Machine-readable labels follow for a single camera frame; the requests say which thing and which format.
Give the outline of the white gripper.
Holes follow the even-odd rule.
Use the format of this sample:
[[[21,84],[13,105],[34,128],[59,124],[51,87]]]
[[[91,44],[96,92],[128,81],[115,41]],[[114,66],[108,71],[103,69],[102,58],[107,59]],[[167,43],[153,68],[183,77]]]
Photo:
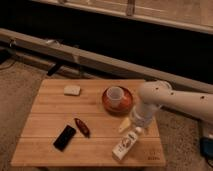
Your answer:
[[[131,122],[137,126],[146,128],[152,121],[153,115],[158,110],[158,107],[153,104],[137,103],[131,113],[130,119],[125,118],[118,128],[118,132],[122,133],[131,126]]]

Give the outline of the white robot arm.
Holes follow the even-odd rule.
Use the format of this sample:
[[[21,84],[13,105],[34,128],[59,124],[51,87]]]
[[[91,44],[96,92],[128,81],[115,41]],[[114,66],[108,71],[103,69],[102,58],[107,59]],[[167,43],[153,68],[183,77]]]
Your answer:
[[[130,115],[120,124],[119,132],[131,125],[147,128],[162,106],[213,124],[213,94],[178,91],[166,81],[148,81],[139,86],[138,97]]]

